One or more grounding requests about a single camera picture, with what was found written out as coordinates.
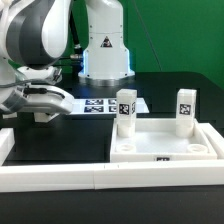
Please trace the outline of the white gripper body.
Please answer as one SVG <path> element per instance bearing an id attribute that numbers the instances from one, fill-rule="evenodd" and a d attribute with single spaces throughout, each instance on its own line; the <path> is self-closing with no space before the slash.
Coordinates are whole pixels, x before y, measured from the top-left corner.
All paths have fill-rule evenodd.
<path id="1" fill-rule="evenodd" d="M 25 104 L 19 112 L 70 114 L 74 97 L 68 92 L 48 85 L 28 85 L 24 91 Z"/>

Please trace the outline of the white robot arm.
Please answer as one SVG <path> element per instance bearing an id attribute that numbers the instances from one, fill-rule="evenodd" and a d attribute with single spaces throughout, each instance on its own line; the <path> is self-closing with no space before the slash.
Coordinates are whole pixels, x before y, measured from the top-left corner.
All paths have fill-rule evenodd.
<path id="1" fill-rule="evenodd" d="M 115 85 L 130 79 L 118 0 L 84 0 L 89 43 L 79 80 Z M 72 0 L 0 0 L 0 113 L 69 114 L 74 97 L 42 76 L 64 53 Z"/>

